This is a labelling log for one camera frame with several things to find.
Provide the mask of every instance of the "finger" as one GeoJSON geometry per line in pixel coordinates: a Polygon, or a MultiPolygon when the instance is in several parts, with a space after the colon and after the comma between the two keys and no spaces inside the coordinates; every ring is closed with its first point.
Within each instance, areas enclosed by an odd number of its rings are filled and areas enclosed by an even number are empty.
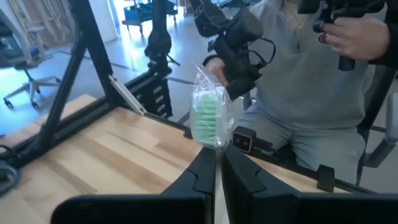
{"type": "Polygon", "coordinates": [[[357,22],[358,20],[359,20],[358,18],[353,18],[353,17],[339,17],[335,19],[333,24],[336,26],[346,27],[357,22]]]}
{"type": "Polygon", "coordinates": [[[334,24],[324,24],[323,25],[323,30],[327,32],[328,34],[337,36],[337,37],[342,37],[344,36],[345,30],[344,28],[340,26],[336,26],[334,24]]]}
{"type": "Polygon", "coordinates": [[[224,75],[223,67],[216,67],[216,68],[212,69],[211,72],[217,77],[217,79],[222,84],[228,83],[228,81],[224,75]]]}
{"type": "Polygon", "coordinates": [[[337,36],[335,36],[335,35],[331,35],[331,34],[328,34],[328,35],[326,36],[326,42],[327,42],[328,44],[330,44],[330,45],[335,46],[335,47],[342,47],[342,46],[344,46],[344,39],[342,39],[342,38],[340,38],[340,37],[337,37],[337,36]]]}
{"type": "Polygon", "coordinates": [[[340,55],[340,56],[345,56],[347,57],[348,55],[345,54],[345,51],[342,47],[332,47],[331,48],[332,51],[334,51],[334,53],[340,55]]]}
{"type": "Polygon", "coordinates": [[[206,68],[212,70],[213,68],[217,68],[217,67],[223,67],[224,66],[224,62],[222,61],[222,59],[215,57],[210,59],[210,61],[207,62],[206,64],[206,68]]]}

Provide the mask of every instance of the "wooden tabletop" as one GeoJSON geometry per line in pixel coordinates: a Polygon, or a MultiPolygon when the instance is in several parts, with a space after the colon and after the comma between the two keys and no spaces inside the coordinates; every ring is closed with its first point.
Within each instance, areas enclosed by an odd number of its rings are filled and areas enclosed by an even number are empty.
{"type": "MultiPolygon", "coordinates": [[[[95,100],[81,96],[66,105],[63,117],[95,100]]],[[[0,144],[18,143],[37,133],[44,121],[45,116],[3,137],[0,144]]],[[[49,223],[59,203],[81,194],[161,193],[201,148],[179,129],[118,108],[24,167],[17,188],[0,199],[0,223],[49,223]]],[[[313,179],[251,159],[298,190],[320,192],[313,179]]],[[[217,201],[222,192],[220,187],[217,201]]],[[[216,203],[216,213],[216,223],[228,222],[223,202],[216,203]]]]}

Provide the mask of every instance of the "floor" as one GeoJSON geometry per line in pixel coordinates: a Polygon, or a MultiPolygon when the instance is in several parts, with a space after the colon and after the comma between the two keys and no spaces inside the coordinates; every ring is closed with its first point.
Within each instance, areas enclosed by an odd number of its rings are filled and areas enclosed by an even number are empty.
{"type": "MultiPolygon", "coordinates": [[[[189,110],[190,92],[194,82],[196,71],[194,63],[201,63],[208,54],[206,51],[208,39],[198,35],[192,17],[177,15],[177,23],[172,17],[168,20],[169,32],[172,37],[173,47],[170,55],[181,66],[172,65],[172,74],[169,76],[170,98],[172,100],[173,121],[180,121],[189,110]],[[187,50],[188,46],[195,46],[195,50],[187,50]]],[[[147,70],[148,59],[144,56],[146,39],[151,32],[151,23],[144,24],[144,35],[141,36],[138,27],[130,28],[130,34],[124,26],[120,28],[120,38],[106,44],[106,51],[113,66],[114,75],[123,82],[128,82],[147,70]]],[[[44,62],[40,67],[30,71],[35,78],[56,75],[63,77],[65,68],[70,59],[71,45],[64,45],[49,52],[52,58],[44,62]]],[[[23,72],[13,69],[0,70],[0,95],[5,95],[26,82],[23,72]]],[[[392,91],[398,90],[398,83],[392,87],[392,91]]],[[[56,94],[56,88],[43,88],[42,94],[36,96],[40,108],[34,110],[27,94],[20,94],[11,101],[14,109],[10,110],[4,104],[0,104],[0,133],[10,133],[23,125],[33,121],[40,115],[47,113],[56,94]]],[[[87,52],[83,60],[75,84],[69,96],[73,100],[83,94],[95,97],[104,95],[100,83],[96,77],[95,68],[87,52]]],[[[243,113],[243,103],[240,99],[234,102],[235,117],[243,113]]],[[[380,112],[376,126],[385,127],[385,106],[380,112]]],[[[383,133],[373,131],[369,139],[368,150],[374,149],[384,137],[383,133]]],[[[394,150],[386,161],[378,169],[365,168],[361,185],[377,192],[398,193],[398,150],[394,150]]]]}

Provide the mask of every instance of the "chair base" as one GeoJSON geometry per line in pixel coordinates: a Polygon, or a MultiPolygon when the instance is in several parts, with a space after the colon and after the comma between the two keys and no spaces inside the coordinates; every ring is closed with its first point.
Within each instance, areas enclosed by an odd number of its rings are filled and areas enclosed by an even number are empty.
{"type": "Polygon", "coordinates": [[[29,99],[30,99],[30,103],[32,104],[32,106],[34,108],[38,108],[36,102],[33,100],[35,93],[40,94],[40,87],[41,86],[59,86],[61,83],[61,80],[55,76],[52,77],[46,77],[46,78],[40,78],[37,80],[34,79],[30,79],[28,83],[22,85],[21,87],[19,87],[18,89],[16,89],[15,91],[13,91],[12,93],[8,94],[7,96],[5,96],[3,98],[4,103],[9,107],[12,108],[12,104],[11,102],[8,100],[13,96],[16,96],[22,92],[29,92],[29,99]]]}

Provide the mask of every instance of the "clear plastic bag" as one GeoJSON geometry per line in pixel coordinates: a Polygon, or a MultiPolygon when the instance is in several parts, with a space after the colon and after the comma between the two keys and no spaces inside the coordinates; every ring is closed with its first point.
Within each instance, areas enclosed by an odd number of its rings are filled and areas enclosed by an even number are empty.
{"type": "Polygon", "coordinates": [[[231,139],[232,101],[225,86],[202,65],[191,95],[190,127],[193,139],[206,147],[224,149],[231,139]]]}

